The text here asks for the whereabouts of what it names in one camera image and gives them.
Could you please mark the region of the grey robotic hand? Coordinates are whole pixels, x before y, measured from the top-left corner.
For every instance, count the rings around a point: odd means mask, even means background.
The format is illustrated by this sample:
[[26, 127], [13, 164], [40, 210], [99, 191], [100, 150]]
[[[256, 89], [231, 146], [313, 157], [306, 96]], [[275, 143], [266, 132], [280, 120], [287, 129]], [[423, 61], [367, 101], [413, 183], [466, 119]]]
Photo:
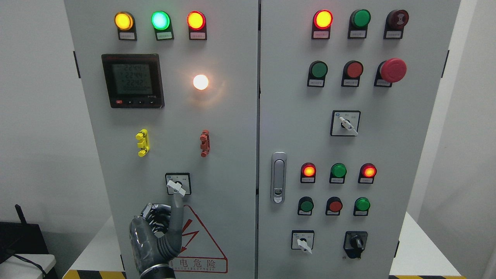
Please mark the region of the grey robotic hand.
[[157, 264], [168, 264], [181, 252], [184, 197], [173, 195], [172, 205], [149, 203], [130, 224], [130, 240], [139, 274]]

